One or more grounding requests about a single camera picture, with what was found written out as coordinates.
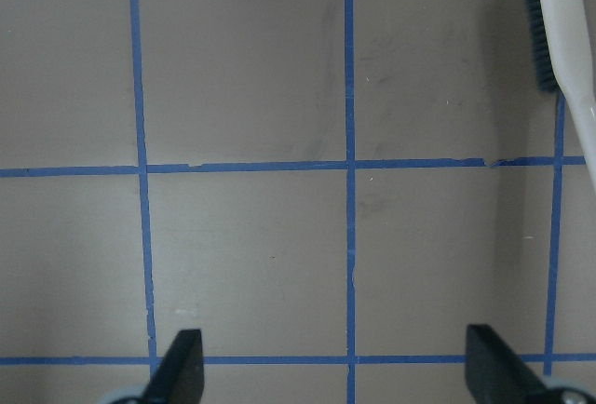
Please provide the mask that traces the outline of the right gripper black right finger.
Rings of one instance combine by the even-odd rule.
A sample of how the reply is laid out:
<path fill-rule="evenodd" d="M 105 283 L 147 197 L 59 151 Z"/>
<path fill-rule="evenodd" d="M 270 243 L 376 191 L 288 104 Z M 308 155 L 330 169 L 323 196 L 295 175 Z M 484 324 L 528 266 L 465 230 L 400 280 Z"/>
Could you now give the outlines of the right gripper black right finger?
<path fill-rule="evenodd" d="M 593 403 L 585 388 L 536 375 L 487 324 L 466 329 L 465 382 L 476 403 Z"/>

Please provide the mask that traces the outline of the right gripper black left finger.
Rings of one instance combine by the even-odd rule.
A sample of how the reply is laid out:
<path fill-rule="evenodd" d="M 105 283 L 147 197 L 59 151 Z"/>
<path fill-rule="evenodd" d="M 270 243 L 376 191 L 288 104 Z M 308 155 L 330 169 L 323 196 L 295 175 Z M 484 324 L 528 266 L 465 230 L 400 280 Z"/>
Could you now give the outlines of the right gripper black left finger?
<path fill-rule="evenodd" d="M 144 388 L 140 402 L 197 404 L 204 386 L 201 330 L 180 330 Z"/>

